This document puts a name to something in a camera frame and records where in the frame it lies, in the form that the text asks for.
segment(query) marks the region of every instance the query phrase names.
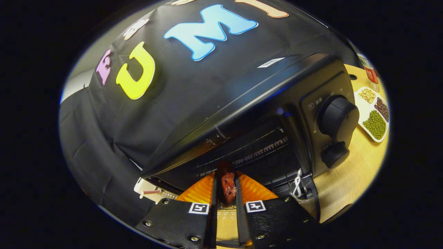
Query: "white plate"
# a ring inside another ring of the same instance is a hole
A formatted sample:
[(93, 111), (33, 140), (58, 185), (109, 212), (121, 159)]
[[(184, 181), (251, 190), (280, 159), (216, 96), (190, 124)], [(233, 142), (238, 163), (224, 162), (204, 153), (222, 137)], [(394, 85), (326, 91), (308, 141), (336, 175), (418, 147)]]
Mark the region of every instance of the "white plate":
[[(363, 89), (369, 89), (371, 90), (373, 93), (375, 93), (375, 98), (372, 101), (372, 103), (368, 103), (366, 100), (364, 100), (362, 97), (360, 97), (358, 94), (363, 90)], [(358, 118), (358, 124), (366, 131), (366, 133), (368, 133), (368, 135), (376, 142), (380, 143), (381, 141), (383, 141), (383, 139), (385, 139), (386, 134), (388, 133), (388, 129), (389, 129), (389, 122), (386, 121), (385, 117), (383, 117), (383, 115), (377, 110), (375, 109), (374, 105), (375, 103), (377, 103), (377, 98), (380, 98), (381, 101), (383, 102), (383, 104), (385, 104), (388, 107), (388, 115), (389, 115), (389, 119), (391, 119), (391, 112), (389, 110), (389, 106), (388, 103), (386, 102), (386, 100), (384, 100), (377, 92), (375, 92), (374, 90), (370, 89), (369, 87), (362, 87), (359, 90), (357, 90), (357, 92), (354, 92), (354, 96), (355, 96), (355, 105), (358, 108), (358, 111), (360, 113), (360, 117)], [(363, 125), (363, 122), (368, 120), (369, 118), (369, 114), (372, 111), (376, 111), (378, 112), (378, 114), (380, 114), (381, 118), (383, 119), (383, 121), (385, 122), (386, 125), (386, 130), (385, 133), (383, 134), (383, 136), (381, 137), (381, 139), (376, 139), (371, 132), (369, 132), (368, 129), (366, 129), (366, 127)]]

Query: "foam letter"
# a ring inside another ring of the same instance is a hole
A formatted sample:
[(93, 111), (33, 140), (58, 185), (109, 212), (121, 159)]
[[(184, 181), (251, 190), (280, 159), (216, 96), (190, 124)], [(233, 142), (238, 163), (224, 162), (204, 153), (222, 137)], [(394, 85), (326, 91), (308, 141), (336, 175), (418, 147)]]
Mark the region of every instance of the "foam letter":
[(135, 34), (137, 32), (137, 30), (139, 30), (141, 27), (143, 27), (143, 25), (145, 25), (147, 22), (149, 21), (149, 18), (146, 20), (140, 20), (136, 23), (134, 23), (124, 34), (124, 40), (126, 41), (127, 39), (131, 38), (131, 36), (133, 34)]
[(288, 13), (278, 10), (274, 7), (271, 7), (267, 4), (264, 4), (262, 2), (259, 2), (257, 0), (235, 0), (236, 3), (245, 3), (245, 4), (249, 4), (252, 5), (256, 8), (261, 9), (262, 11), (266, 12), (268, 14), (268, 16), (273, 17), (273, 18), (281, 18), (281, 17), (286, 17), (289, 16)]
[(143, 48), (143, 44), (144, 42), (140, 42), (129, 55), (129, 59), (135, 58), (141, 64), (143, 68), (141, 78), (138, 81), (134, 81), (131, 75), (129, 75), (128, 64), (125, 63), (120, 68), (115, 80), (131, 99), (138, 99), (143, 96), (154, 77), (155, 62), (152, 56)]
[(203, 23), (179, 23), (163, 36), (173, 37), (192, 51), (192, 59), (199, 61), (215, 49), (214, 43), (204, 43), (196, 36), (226, 41), (227, 37), (220, 23), (229, 28), (229, 33), (238, 35), (258, 26), (256, 21), (247, 20), (216, 4), (203, 9), (200, 14)]
[(192, 1), (195, 1), (195, 0), (178, 0), (178, 1), (175, 1), (174, 3), (171, 3), (171, 5), (182, 5), (182, 4), (187, 4), (189, 2), (192, 2)]
[(103, 58), (101, 58), (100, 63), (97, 66), (97, 69), (95, 70), (101, 77), (101, 83), (105, 85), (106, 80), (108, 79), (109, 74), (111, 73), (111, 68), (109, 65), (111, 64), (111, 59), (109, 58), (109, 54), (111, 53), (111, 50), (107, 50), (105, 52), (105, 55)]

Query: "black knob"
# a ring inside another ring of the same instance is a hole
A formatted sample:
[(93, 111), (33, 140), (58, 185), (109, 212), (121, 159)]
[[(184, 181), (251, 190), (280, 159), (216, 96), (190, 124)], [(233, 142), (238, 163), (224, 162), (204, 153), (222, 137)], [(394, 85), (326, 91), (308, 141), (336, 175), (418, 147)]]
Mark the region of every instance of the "black knob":
[(347, 141), (358, 123), (357, 107), (343, 96), (334, 97), (319, 113), (320, 132), (329, 135), (334, 141)]
[(323, 151), (322, 161), (330, 169), (337, 167), (349, 156), (349, 150), (345, 142), (335, 143)]

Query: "toaster oven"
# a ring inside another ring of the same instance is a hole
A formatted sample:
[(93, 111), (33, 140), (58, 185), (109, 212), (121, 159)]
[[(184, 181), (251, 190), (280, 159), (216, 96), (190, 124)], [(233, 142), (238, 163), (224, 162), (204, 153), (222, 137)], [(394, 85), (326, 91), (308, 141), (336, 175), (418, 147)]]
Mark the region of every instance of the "toaster oven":
[(225, 160), (278, 196), (301, 169), (303, 198), (316, 195), (312, 178), (349, 155), (359, 116), (349, 75), (331, 54), (264, 65), (227, 82), (177, 126), (141, 178), (179, 195)]

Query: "plastic bottle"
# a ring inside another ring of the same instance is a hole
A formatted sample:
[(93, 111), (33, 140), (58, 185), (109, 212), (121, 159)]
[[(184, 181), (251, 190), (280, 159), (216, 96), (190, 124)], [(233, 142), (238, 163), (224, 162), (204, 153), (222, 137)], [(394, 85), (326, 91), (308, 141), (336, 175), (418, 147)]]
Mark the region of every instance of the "plastic bottle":
[(365, 68), (368, 79), (371, 81), (369, 85), (374, 91), (380, 92), (380, 84), (378, 82), (377, 74), (375, 73), (374, 67), (372, 66), (371, 62), (363, 54), (358, 53), (357, 55), (360, 58), (363, 67)]

